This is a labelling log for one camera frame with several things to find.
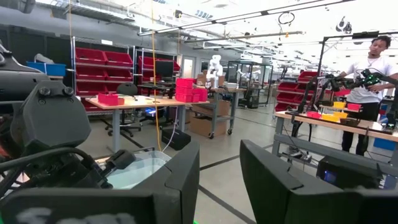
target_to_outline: electronic equipment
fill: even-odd
[[[257,223],[396,223],[394,190],[339,189],[249,140],[241,141],[240,160]]]
[[[187,144],[191,142],[191,136],[184,133],[178,129],[175,130],[173,135],[173,128],[162,130],[162,142],[168,144],[170,142],[170,147],[179,151],[183,149]]]
[[[377,164],[371,169],[330,156],[319,161],[317,177],[341,189],[378,189],[383,178]]]
[[[1,218],[4,224],[34,220],[41,220],[35,223],[192,224],[198,185],[199,144],[191,142],[131,190],[21,190],[0,201]]]
[[[174,73],[174,61],[156,60],[156,74],[162,76],[163,80],[172,80]]]

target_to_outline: black pants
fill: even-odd
[[[379,103],[362,103],[362,112],[354,113],[348,112],[348,117],[358,118],[367,121],[377,121],[379,114],[380,104]],[[341,147],[343,151],[349,152],[351,145],[353,144],[354,133],[345,131],[343,134],[343,142]],[[364,141],[365,136],[360,134],[358,136],[358,144],[356,145],[356,154],[363,156],[368,150],[368,141]]]

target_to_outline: computer monitor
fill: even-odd
[[[156,64],[156,74],[162,76],[162,79],[173,79],[174,73],[174,61],[163,61],[157,60],[155,61]]]

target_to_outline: black box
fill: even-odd
[[[169,143],[170,138],[172,137],[173,129],[163,129],[162,130],[162,142]],[[180,130],[175,130],[173,139],[170,142],[169,146],[173,149],[179,151],[183,149],[187,144],[191,142],[191,136],[189,134],[185,134]]]
[[[319,161],[317,177],[341,189],[378,189],[382,173],[377,164],[369,168],[325,156]]]

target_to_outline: blue bin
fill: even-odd
[[[64,64],[47,64],[40,62],[27,62],[27,66],[30,68],[36,68],[47,75],[62,76],[66,74],[66,65]]]
[[[381,115],[380,116],[380,120],[386,118],[386,115]],[[374,143],[373,143],[374,147],[379,147],[381,149],[387,149],[390,151],[394,151],[395,147],[396,147],[396,143],[390,140],[385,140],[385,139],[379,139],[379,138],[375,138],[374,139]]]

